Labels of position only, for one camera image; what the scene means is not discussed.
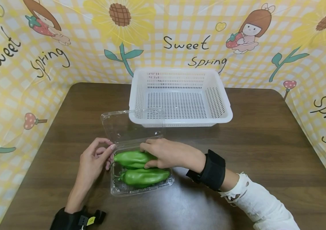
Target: black wrist strap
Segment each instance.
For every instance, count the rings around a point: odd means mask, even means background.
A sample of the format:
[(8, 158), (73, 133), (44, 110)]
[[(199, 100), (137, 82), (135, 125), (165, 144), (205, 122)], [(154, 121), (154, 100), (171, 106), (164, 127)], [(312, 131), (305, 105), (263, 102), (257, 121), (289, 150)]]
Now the black wrist strap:
[(70, 214), (61, 208), (50, 226), (50, 230), (84, 230), (93, 223), (101, 224), (106, 216), (104, 211), (97, 210), (92, 215), (86, 212), (86, 206), (81, 211)]
[(203, 183), (214, 191), (219, 191), (220, 186), (223, 184), (224, 177), (226, 176), (226, 161), (216, 154), (208, 150), (205, 154), (206, 162), (203, 171), (198, 174), (189, 170), (186, 176), (190, 177), (196, 183)]

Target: torn white sleeve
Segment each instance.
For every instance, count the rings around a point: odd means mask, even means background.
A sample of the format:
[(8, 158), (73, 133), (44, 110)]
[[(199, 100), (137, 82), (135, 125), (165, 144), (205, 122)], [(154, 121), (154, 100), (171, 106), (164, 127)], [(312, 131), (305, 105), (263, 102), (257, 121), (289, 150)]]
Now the torn white sleeve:
[(255, 230), (300, 229), (284, 204), (244, 173), (240, 174), (240, 179), (231, 191), (219, 193), (228, 203), (238, 206), (246, 213), (255, 223)]

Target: wooden table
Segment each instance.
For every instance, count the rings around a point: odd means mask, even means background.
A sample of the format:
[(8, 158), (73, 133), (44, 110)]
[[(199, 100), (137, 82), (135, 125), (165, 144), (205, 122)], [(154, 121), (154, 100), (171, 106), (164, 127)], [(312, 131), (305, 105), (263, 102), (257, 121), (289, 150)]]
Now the wooden table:
[[(267, 89), (226, 89), (233, 120), (209, 128), (168, 128), (166, 138), (206, 152), (246, 172), (274, 194), (302, 230), (326, 229), (326, 170), (281, 95)], [(65, 206), (80, 154), (105, 136), (100, 115), (129, 109), (130, 85), (80, 83), (71, 87), (0, 230), (49, 229)], [(104, 172), (91, 192), (90, 212), (107, 212), (99, 229), (242, 230), (252, 223), (239, 209), (174, 169), (175, 183), (146, 194), (114, 197)]]

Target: sunflower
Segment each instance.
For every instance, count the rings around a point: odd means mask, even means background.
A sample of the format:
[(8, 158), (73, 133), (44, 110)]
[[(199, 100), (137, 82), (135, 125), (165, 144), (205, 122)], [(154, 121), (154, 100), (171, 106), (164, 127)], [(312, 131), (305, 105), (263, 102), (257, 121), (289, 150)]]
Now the sunflower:
[(302, 25), (293, 31), (289, 44), (293, 47), (326, 45), (326, 0), (321, 0), (313, 12), (302, 17)]
[(102, 39), (141, 45), (154, 29), (154, 0), (86, 0), (84, 8), (93, 15), (93, 25), (102, 32)]

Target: white plastic basket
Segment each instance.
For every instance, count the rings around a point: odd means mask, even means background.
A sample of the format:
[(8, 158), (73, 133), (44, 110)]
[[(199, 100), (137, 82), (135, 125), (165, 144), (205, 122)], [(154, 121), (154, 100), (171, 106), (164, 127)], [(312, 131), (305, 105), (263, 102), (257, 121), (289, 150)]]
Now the white plastic basket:
[[(232, 117), (218, 73), (211, 69), (139, 68), (134, 72), (130, 110), (163, 109), (166, 127), (213, 126)], [(154, 114), (131, 114), (132, 122), (154, 127)]]

